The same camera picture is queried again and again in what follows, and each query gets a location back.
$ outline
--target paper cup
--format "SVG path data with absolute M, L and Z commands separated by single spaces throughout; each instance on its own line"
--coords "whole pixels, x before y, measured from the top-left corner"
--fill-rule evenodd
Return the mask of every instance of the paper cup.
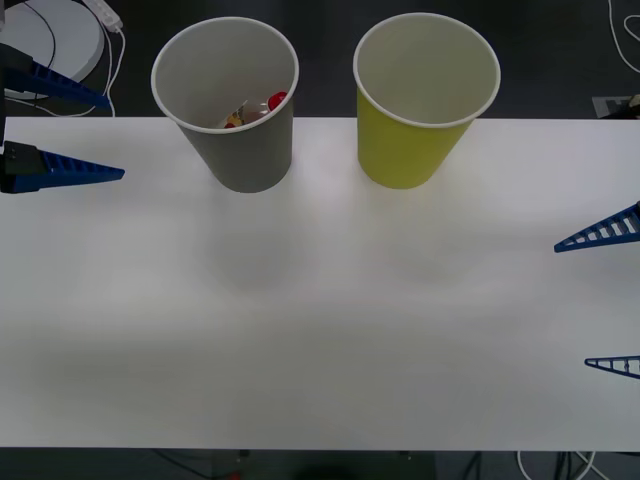
M 358 159 L 391 188 L 426 182 L 498 93 L 500 65 L 469 26 L 431 13 L 389 18 L 362 38 Z
M 238 17 L 197 23 L 158 54 L 151 90 L 216 178 L 238 192 L 278 183 L 291 165 L 298 58 L 273 27 Z M 286 98 L 265 117 L 233 129 L 217 128 L 245 101 Z

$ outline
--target dark floor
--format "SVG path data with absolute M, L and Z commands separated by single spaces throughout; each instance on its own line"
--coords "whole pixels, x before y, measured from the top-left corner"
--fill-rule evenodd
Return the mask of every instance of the dark floor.
M 640 66 L 640 44 L 622 25 L 627 15 L 640 13 L 640 4 L 612 1 L 621 47 Z M 414 11 L 457 18 L 492 44 L 502 66 L 502 87 L 486 117 L 596 118 L 592 97 L 640 93 L 640 75 L 624 65 L 613 44 L 606 0 L 187 0 L 163 2 L 161 8 L 157 0 L 109 3 L 127 36 L 113 87 L 120 116 L 160 116 L 150 88 L 157 53 L 188 25 L 220 16 L 262 20 L 291 40 L 301 68 L 297 116 L 355 116 L 352 58 L 359 39 L 381 20 Z M 640 32 L 640 19 L 630 25 Z M 119 52 L 120 38 L 112 38 Z M 85 82 L 89 87 L 102 90 L 107 60 L 105 53 Z M 84 111 L 58 100 L 42 105 L 64 114 Z M 8 113 L 42 114 L 15 103 Z
M 469 469 L 472 452 L 279 452 L 254 451 L 238 462 L 235 451 L 162 451 L 207 478 L 239 470 L 243 480 L 294 480 L 304 470 L 333 466 L 349 472 L 353 480 L 503 480 L 523 478 L 511 452 L 485 452 Z M 525 453 L 523 463 L 534 480 L 552 479 L 557 454 Z M 594 464 L 611 480 L 640 478 L 640 458 L 599 453 Z M 573 472 L 581 462 L 572 456 Z M 151 450 L 99 449 L 2 449 L 3 480 L 194 480 L 199 477 L 166 462 Z M 333 477 L 322 477 L 330 480 Z M 566 464 L 561 478 L 566 478 Z M 590 472 L 585 480 L 598 478 Z

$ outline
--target object inside cup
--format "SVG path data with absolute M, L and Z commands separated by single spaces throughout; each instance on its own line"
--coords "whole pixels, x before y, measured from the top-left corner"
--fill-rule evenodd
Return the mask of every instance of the object inside cup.
M 236 128 L 260 120 L 275 110 L 286 96 L 287 92 L 278 92 L 269 97 L 266 102 L 245 100 L 236 111 L 219 122 L 218 128 Z

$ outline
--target cup rim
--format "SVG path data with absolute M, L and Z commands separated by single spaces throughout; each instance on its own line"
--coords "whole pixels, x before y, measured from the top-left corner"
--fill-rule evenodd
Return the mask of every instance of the cup rim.
M 453 23 L 456 26 L 461 27 L 464 30 L 467 30 L 468 32 L 471 32 L 487 48 L 487 50 L 491 55 L 491 58 L 493 60 L 494 67 L 496 70 L 496 83 L 493 87 L 493 91 L 491 92 L 491 95 L 489 96 L 487 101 L 484 103 L 484 105 L 482 105 L 482 107 L 480 107 L 478 110 L 476 110 L 472 114 L 467 115 L 466 117 L 461 118 L 459 120 L 454 120 L 453 122 L 423 123 L 423 122 L 416 122 L 414 120 L 408 120 L 406 118 L 400 117 L 399 115 L 396 115 L 395 113 L 390 112 L 389 110 L 384 108 L 382 105 L 380 105 L 378 102 L 376 102 L 371 97 L 371 95 L 369 95 L 369 92 L 367 92 L 367 90 L 364 88 L 364 85 L 362 85 L 362 81 L 360 80 L 360 73 L 358 72 L 358 59 L 360 58 L 360 50 L 362 49 L 362 46 L 366 43 L 366 41 L 369 39 L 369 37 L 373 33 L 375 33 L 377 30 L 379 30 L 383 26 L 387 25 L 388 23 L 395 22 L 400 19 L 409 18 L 409 17 L 439 18 L 447 22 Z M 475 118 L 482 115 L 491 106 L 491 104 L 496 98 L 496 95 L 498 95 L 498 90 L 500 89 L 500 80 L 501 80 L 500 62 L 498 61 L 498 57 L 496 56 L 496 53 L 493 51 L 493 48 L 491 48 L 491 45 L 489 44 L 489 42 L 487 42 L 487 40 L 482 35 L 480 35 L 473 28 L 471 28 L 466 23 L 461 22 L 460 20 L 447 17 L 446 15 L 439 15 L 437 13 L 427 13 L 427 12 L 415 12 L 415 13 L 405 13 L 402 15 L 396 15 L 394 17 L 387 18 L 386 20 L 383 20 L 382 22 L 371 27 L 371 29 L 367 33 L 365 33 L 364 37 L 360 39 L 360 42 L 356 47 L 355 54 L 353 55 L 353 75 L 355 77 L 356 84 L 358 85 L 358 89 L 360 90 L 362 95 L 364 95 L 367 101 L 369 101 L 369 103 L 371 103 L 371 105 L 373 105 L 373 107 L 376 110 L 378 110 L 383 115 L 386 115 L 387 117 L 390 117 L 398 122 L 404 123 L 405 125 L 411 125 L 412 127 L 419 127 L 419 128 L 451 128 L 451 127 L 457 127 L 458 125 L 463 125 L 465 123 L 470 122 L 471 120 L 474 120 Z
M 266 28 L 267 30 L 271 31 L 278 38 L 280 38 L 280 40 L 282 40 L 282 42 L 285 44 L 285 46 L 289 49 L 289 52 L 291 53 L 291 57 L 293 58 L 293 65 L 294 65 L 293 82 L 291 83 L 291 88 L 287 92 L 287 96 L 284 98 L 284 100 L 282 102 L 280 102 L 280 105 L 278 105 L 275 108 L 275 110 L 272 110 L 267 115 L 265 115 L 264 117 L 262 117 L 259 120 L 256 120 L 255 122 L 251 122 L 251 123 L 249 123 L 247 125 L 242 125 L 241 127 L 226 128 L 226 129 L 225 128 L 198 127 L 197 125 L 192 125 L 192 124 L 190 124 L 188 122 L 185 122 L 184 120 L 179 119 L 175 115 L 173 115 L 169 111 L 169 109 L 164 105 L 162 100 L 160 99 L 160 95 L 158 94 L 158 90 L 157 90 L 157 86 L 156 86 L 156 75 L 157 75 L 157 71 L 158 71 L 158 66 L 160 65 L 160 62 L 162 61 L 162 57 L 166 54 L 167 50 L 169 48 L 171 48 L 173 46 L 173 44 L 175 42 L 177 42 L 182 36 L 186 35 L 191 30 L 195 30 L 196 28 L 202 27 L 203 25 L 206 25 L 206 24 L 209 24 L 209 23 L 225 22 L 225 21 L 230 21 L 230 20 L 231 21 L 241 21 L 241 22 L 246 22 L 246 23 L 253 23 L 254 25 L 259 25 L 260 27 Z M 255 127 L 257 127 L 257 126 L 269 121 L 271 118 L 273 118 L 275 115 L 277 115 L 278 112 L 280 112 L 282 109 L 284 109 L 285 106 L 289 103 L 289 101 L 291 100 L 291 97 L 293 97 L 293 94 L 294 94 L 294 92 L 296 90 L 296 87 L 298 86 L 299 77 L 300 77 L 300 64 L 298 62 L 298 55 L 296 54 L 296 51 L 293 48 L 293 45 L 291 45 L 291 42 L 280 31 L 278 31 L 277 29 L 275 29 L 271 25 L 268 25 L 268 24 L 266 24 L 264 22 L 261 22 L 259 20 L 254 20 L 253 18 L 218 17 L 218 18 L 210 18 L 208 20 L 203 20 L 201 22 L 194 23 L 193 25 L 191 25 L 191 26 L 185 28 L 184 30 L 181 30 L 180 32 L 176 33 L 164 45 L 164 47 L 162 47 L 162 50 L 160 50 L 160 52 L 156 56 L 156 59 L 153 62 L 153 68 L 151 69 L 151 92 L 153 93 L 153 98 L 155 99 L 156 104 L 158 105 L 160 110 L 162 110 L 162 113 L 164 113 L 167 117 L 169 117 L 171 120 L 176 122 L 179 126 L 184 127 L 187 130 L 191 130 L 191 131 L 199 132 L 199 133 L 209 133 L 209 134 L 215 134 L 215 135 L 229 135 L 229 134 L 240 133 L 240 132 L 245 132 L 247 130 L 251 130 L 252 128 L 255 128 Z

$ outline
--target power strip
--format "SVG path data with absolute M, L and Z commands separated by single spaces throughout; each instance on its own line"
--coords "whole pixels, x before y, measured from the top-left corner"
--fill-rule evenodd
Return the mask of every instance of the power strip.
M 116 12 L 113 11 L 107 2 L 103 0 L 82 0 L 89 10 L 98 17 L 98 20 L 109 30 L 110 32 L 117 32 L 122 29 L 122 20 Z

